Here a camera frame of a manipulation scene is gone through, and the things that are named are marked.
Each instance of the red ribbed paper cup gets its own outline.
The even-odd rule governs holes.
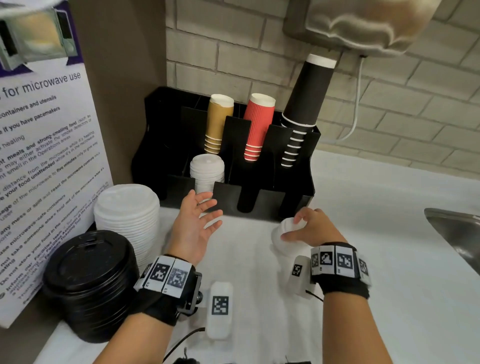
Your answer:
[[[250,133],[245,147],[245,159],[256,161],[262,150],[268,126],[272,123],[275,99],[264,94],[252,94],[243,118],[251,120]]]

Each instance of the stainless steel sink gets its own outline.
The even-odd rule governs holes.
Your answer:
[[[437,232],[480,275],[480,217],[426,208],[425,216]]]

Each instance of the black cup holder organizer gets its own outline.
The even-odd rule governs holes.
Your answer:
[[[195,188],[190,162],[204,153],[210,97],[159,87],[145,98],[147,128],[132,160],[135,183],[150,187],[163,207],[180,207]],[[224,214],[270,221],[292,217],[315,194],[310,159],[320,138],[317,127],[305,135],[294,165],[283,167],[282,157],[293,133],[280,125],[276,111],[262,152],[255,162],[244,158],[251,122],[242,119],[246,105],[235,103],[227,117],[219,156],[225,163],[225,182],[215,182],[215,209]]]

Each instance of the counter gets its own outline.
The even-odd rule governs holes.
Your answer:
[[[369,261],[373,316],[395,363],[478,363],[480,277],[433,229],[428,207],[480,214],[480,182],[315,151],[311,207],[321,207]],[[162,209],[162,238],[177,215]],[[184,342],[201,363],[322,362],[322,302],[290,296],[293,259],[273,249],[275,223],[223,217],[197,270],[201,290],[234,287],[233,333]],[[319,287],[316,292],[321,295]],[[172,347],[195,327],[179,322]],[[167,364],[183,355],[182,344]],[[36,364],[91,364],[105,344],[87,344],[60,323]]]

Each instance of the brick wall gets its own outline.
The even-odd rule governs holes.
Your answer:
[[[168,85],[283,110],[309,53],[336,52],[287,38],[288,0],[166,0]],[[357,129],[318,149],[480,179],[480,1],[443,0],[408,52],[367,58]],[[352,125],[356,56],[344,53],[317,125],[323,138]]]

